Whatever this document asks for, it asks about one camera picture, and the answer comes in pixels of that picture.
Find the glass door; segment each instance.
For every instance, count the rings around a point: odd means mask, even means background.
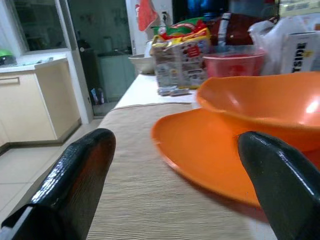
[[[135,79],[125,0],[68,0],[95,116],[115,107]]]

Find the window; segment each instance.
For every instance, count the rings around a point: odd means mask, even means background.
[[[10,2],[27,51],[67,47],[55,0],[10,0]]]

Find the white table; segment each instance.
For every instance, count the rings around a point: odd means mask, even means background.
[[[191,90],[189,95],[160,96],[157,93],[157,89],[156,76],[139,74],[115,107],[157,103],[192,103],[193,108],[198,107],[195,99],[196,90]],[[269,224],[249,216],[244,217],[248,227],[251,229],[252,236],[256,240],[277,240]]]
[[[115,106],[116,108],[158,103],[195,103],[195,90],[189,95],[182,96],[160,96],[157,93],[158,84],[156,76],[139,74],[123,97]]]

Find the orange tray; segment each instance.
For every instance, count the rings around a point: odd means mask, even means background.
[[[260,207],[232,132],[216,114],[200,108],[165,116],[153,126],[151,136],[166,163],[179,174],[208,190]],[[317,152],[310,156],[320,159]]]

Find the placemat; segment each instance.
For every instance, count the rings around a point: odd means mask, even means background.
[[[184,103],[138,105],[104,118],[99,127],[114,132],[116,150],[87,239],[255,239],[247,216],[177,175],[152,143],[159,118],[191,109]]]

